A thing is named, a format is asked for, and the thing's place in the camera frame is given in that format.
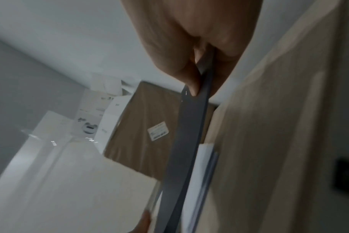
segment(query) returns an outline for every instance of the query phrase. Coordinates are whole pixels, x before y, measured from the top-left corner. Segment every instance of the hand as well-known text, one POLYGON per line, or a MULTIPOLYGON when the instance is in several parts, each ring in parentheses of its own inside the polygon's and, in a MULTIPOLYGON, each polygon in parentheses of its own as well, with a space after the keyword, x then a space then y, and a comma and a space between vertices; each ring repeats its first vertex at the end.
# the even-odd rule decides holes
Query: hand
POLYGON ((254 33, 262 0, 122 0, 140 40, 163 72, 195 96, 195 65, 208 44, 216 48, 211 95, 231 74, 254 33))
POLYGON ((150 226, 150 222, 150 212, 145 210, 135 229, 133 229, 129 233, 147 233, 150 226))

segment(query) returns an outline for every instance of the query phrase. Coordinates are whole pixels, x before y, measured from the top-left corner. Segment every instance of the fingernail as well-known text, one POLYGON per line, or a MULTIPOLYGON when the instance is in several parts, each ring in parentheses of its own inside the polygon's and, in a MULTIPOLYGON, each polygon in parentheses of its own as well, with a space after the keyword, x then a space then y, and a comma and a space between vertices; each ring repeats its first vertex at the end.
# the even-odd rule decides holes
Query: fingernail
POLYGON ((194 88, 189 87, 189 89, 190 89, 190 93, 191 93, 192 96, 196 96, 196 95, 198 94, 198 93, 195 91, 194 88))

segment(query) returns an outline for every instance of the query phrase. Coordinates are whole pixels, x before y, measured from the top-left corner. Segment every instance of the cardboard box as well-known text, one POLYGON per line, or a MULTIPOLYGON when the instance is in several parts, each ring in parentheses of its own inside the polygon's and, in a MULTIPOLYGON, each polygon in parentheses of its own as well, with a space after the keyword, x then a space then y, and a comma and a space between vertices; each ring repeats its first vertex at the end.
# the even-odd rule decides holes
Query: cardboard box
MULTIPOLYGON (((141 82, 121 115, 104 156, 161 181, 175 138, 181 95, 141 82)), ((209 105, 201 142, 215 106, 209 105)))

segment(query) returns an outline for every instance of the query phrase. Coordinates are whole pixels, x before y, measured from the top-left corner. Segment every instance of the barcode label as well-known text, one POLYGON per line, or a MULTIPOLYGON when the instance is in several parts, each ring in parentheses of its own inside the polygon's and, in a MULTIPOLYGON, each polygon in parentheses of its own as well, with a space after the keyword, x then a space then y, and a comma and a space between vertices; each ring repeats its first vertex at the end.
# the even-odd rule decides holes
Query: barcode label
POLYGON ((155 141, 158 138, 161 138, 167 135, 169 133, 169 130, 167 128, 166 123, 163 121, 162 123, 159 123, 156 126, 153 126, 150 129, 148 129, 148 133, 149 133, 150 139, 152 141, 155 141))

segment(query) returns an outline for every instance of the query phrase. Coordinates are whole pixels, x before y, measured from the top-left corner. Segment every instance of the white label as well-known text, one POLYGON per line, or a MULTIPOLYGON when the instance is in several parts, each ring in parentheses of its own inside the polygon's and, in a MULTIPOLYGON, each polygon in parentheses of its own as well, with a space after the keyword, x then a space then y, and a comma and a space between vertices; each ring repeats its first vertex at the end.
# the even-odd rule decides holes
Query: white label
POLYGON ((162 123, 159 123, 156 126, 153 126, 150 129, 148 129, 148 133, 149 133, 150 139, 152 141, 155 141, 158 138, 161 138, 164 135, 167 135, 169 133, 169 130, 167 128, 166 123, 163 121, 162 123))

